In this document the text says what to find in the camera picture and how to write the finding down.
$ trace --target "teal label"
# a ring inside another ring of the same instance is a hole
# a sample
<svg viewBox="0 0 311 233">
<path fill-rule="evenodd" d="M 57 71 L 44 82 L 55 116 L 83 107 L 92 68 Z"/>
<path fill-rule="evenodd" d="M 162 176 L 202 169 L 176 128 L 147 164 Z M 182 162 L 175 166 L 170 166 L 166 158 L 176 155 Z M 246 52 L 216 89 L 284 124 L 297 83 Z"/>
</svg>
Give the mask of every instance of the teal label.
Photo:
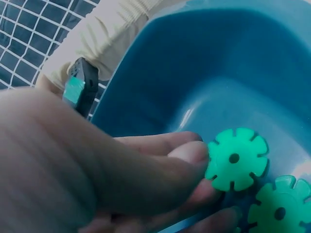
<svg viewBox="0 0 311 233">
<path fill-rule="evenodd" d="M 66 89 L 64 91 L 63 97 L 73 102 L 78 103 L 81 92 L 83 91 L 85 82 L 77 79 L 76 77 L 71 77 L 66 83 Z"/>
</svg>

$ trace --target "fingernail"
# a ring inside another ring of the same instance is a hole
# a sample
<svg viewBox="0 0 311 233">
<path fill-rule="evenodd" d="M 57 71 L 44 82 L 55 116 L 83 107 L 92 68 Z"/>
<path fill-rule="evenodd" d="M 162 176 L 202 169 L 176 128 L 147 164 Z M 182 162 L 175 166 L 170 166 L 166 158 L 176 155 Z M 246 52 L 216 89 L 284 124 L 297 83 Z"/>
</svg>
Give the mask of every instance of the fingernail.
<svg viewBox="0 0 311 233">
<path fill-rule="evenodd" d="M 242 210 L 240 209 L 239 206 L 232 206 L 232 209 L 234 209 L 234 211 L 237 214 L 238 220 L 240 220 L 243 217 L 243 213 Z"/>
</svg>

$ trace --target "gear hole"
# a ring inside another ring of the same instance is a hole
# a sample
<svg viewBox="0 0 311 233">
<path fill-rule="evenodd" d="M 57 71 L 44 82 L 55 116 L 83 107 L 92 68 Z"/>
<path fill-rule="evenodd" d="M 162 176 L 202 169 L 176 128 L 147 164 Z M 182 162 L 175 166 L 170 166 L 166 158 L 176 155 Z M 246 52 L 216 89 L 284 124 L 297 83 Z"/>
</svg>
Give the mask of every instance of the gear hole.
<svg viewBox="0 0 311 233">
<path fill-rule="evenodd" d="M 276 220 L 282 220 L 284 217 L 285 217 L 285 214 L 286 214 L 286 210 L 284 207 L 280 207 L 278 208 L 275 213 L 274 213 L 274 218 Z"/>
<path fill-rule="evenodd" d="M 229 162 L 232 164 L 236 164 L 240 160 L 240 156 L 237 153 L 230 155 Z"/>
</svg>

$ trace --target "hand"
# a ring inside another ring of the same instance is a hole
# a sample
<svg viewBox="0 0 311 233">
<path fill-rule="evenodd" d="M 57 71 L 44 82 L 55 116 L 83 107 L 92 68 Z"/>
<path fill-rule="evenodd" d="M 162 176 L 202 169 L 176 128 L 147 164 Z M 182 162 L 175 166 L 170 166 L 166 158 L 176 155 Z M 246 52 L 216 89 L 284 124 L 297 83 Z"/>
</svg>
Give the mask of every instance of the hand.
<svg viewBox="0 0 311 233">
<path fill-rule="evenodd" d="M 146 233 L 218 197 L 196 134 L 113 139 L 50 93 L 0 97 L 0 232 Z M 186 232 L 230 232 L 239 217 L 225 209 Z"/>
</svg>

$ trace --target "green plastic gear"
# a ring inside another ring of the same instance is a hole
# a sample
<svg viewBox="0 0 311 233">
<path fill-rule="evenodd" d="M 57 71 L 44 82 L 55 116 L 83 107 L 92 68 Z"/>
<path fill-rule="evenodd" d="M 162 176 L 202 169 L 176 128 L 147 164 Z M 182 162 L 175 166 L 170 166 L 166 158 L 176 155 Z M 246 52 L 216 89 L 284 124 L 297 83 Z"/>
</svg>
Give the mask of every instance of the green plastic gear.
<svg viewBox="0 0 311 233">
<path fill-rule="evenodd" d="M 260 205 L 249 209 L 248 222 L 256 223 L 249 233 L 305 233 L 300 225 L 311 223 L 311 186 L 303 179 L 296 182 L 294 176 L 281 176 L 275 181 L 274 190 L 267 183 L 256 195 Z"/>
<path fill-rule="evenodd" d="M 210 163 L 205 178 L 221 191 L 229 191 L 234 183 L 235 191 L 242 191 L 254 183 L 250 174 L 263 175 L 268 159 L 265 140 L 251 129 L 228 129 L 216 136 L 216 142 L 208 144 Z"/>
</svg>

